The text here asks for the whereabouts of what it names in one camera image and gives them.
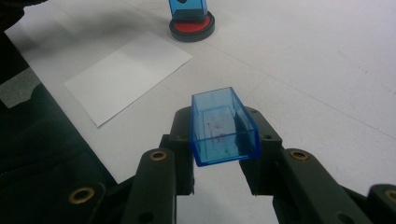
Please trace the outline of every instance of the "transparent plastic container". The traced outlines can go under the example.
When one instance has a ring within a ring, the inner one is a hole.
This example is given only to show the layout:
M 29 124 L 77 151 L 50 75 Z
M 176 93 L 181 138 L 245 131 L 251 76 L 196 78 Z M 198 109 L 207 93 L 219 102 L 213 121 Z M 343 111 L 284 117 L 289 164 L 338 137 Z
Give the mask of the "transparent plastic container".
M 198 166 L 260 156 L 257 125 L 233 88 L 191 99 L 190 144 Z
M 169 0 L 174 21 L 204 21 L 206 0 Z

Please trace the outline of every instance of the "blue plastic box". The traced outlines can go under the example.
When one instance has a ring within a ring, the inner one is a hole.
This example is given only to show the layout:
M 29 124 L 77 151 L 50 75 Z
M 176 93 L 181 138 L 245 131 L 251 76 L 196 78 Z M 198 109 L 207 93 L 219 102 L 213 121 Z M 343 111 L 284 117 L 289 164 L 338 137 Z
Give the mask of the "blue plastic box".
M 169 0 L 169 5 L 175 21 L 204 21 L 207 15 L 206 0 Z
M 192 96 L 190 144 L 198 166 L 261 154 L 257 125 L 231 87 Z

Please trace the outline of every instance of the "white table surface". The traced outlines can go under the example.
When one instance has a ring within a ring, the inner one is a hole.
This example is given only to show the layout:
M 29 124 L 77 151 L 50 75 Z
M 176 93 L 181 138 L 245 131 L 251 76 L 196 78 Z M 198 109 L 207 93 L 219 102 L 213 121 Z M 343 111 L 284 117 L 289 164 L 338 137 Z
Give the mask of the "white table surface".
M 50 0 L 6 31 L 121 182 L 169 133 L 191 95 L 232 86 L 262 112 L 284 147 L 314 154 L 339 184 L 366 195 L 396 185 L 396 2 L 212 0 L 216 30 L 181 43 L 165 0 Z M 64 82 L 151 31 L 193 58 L 97 128 Z M 195 195 L 177 223 L 277 223 L 271 197 L 253 197 L 237 161 L 195 168 Z

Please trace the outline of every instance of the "blue object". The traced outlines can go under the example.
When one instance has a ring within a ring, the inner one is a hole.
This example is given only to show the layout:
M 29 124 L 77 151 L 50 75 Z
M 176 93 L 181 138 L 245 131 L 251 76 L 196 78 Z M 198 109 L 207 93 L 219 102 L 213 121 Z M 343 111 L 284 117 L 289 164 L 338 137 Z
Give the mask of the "blue object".
M 198 166 L 260 156 L 257 125 L 233 88 L 191 99 L 190 144 Z
M 206 0 L 169 0 L 174 21 L 204 21 Z

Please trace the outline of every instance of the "white paper sheet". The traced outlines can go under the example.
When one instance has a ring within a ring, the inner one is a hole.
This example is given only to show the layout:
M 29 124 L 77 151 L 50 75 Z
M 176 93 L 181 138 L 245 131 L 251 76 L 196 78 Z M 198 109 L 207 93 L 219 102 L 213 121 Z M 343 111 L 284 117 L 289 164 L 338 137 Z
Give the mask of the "white paper sheet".
M 64 85 L 99 127 L 191 58 L 147 32 Z

